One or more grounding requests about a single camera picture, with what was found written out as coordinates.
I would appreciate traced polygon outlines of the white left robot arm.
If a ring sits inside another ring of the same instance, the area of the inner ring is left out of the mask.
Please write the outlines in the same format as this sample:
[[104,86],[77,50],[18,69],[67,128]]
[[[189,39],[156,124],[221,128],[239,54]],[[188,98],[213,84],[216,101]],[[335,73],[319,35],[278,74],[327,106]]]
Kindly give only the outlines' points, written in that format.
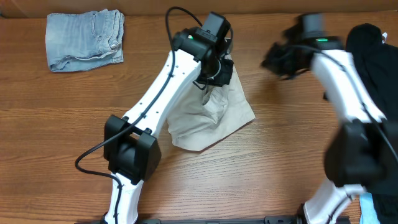
[[156,170],[157,138],[167,116],[192,85],[200,90],[229,84],[233,61],[226,58],[233,34],[225,17],[211,12],[204,24],[172,36],[165,65],[139,102],[104,126],[104,158],[113,179],[109,210],[101,223],[135,223],[144,181]]

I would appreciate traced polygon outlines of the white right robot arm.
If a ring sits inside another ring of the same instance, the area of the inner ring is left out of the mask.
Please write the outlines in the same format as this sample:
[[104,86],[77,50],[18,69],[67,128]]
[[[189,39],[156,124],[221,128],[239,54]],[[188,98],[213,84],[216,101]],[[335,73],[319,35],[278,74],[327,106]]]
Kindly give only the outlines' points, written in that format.
[[274,44],[262,65],[290,80],[311,71],[334,105],[339,129],[326,150],[326,179],[294,216],[266,217],[266,223],[348,223],[345,208],[371,192],[397,195],[397,124],[376,106],[340,38],[326,35],[319,13],[298,16]]

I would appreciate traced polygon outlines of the beige khaki shorts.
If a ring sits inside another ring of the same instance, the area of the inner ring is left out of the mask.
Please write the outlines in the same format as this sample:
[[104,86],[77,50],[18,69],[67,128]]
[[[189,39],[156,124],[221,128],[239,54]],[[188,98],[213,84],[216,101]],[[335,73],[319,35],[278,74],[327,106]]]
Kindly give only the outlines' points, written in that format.
[[228,85],[200,90],[191,84],[167,117],[174,146],[202,151],[251,122],[255,114],[246,100],[238,73]]

